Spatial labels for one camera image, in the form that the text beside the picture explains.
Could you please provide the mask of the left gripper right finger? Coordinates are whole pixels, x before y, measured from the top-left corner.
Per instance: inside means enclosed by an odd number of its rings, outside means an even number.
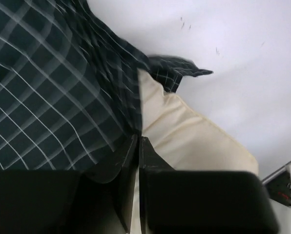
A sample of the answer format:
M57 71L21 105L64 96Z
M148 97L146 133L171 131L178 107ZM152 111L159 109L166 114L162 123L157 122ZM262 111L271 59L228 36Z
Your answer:
M242 171L181 171L139 143L144 234L276 234L279 225L259 178Z

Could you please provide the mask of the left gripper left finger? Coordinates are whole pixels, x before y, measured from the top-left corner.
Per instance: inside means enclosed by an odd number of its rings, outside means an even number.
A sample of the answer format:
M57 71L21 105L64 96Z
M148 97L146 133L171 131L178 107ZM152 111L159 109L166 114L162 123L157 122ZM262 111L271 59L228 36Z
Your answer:
M137 144L84 172L0 171L0 234L129 233Z

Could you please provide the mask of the cream white pillow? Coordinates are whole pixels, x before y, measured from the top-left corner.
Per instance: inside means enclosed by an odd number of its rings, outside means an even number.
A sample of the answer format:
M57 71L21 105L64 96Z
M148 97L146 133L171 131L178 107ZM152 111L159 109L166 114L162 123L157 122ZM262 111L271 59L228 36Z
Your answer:
M142 136L155 152L178 170L247 171L258 175L256 158L211 120L192 110L182 98L138 70Z

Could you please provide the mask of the dark blue checkered pillowcase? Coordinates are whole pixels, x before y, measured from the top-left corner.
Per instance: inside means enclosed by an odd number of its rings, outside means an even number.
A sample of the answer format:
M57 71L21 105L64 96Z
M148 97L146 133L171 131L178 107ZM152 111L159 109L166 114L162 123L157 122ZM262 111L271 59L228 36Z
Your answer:
M167 92L209 75L147 56L85 0L0 0L0 170L83 171L142 129L138 71Z

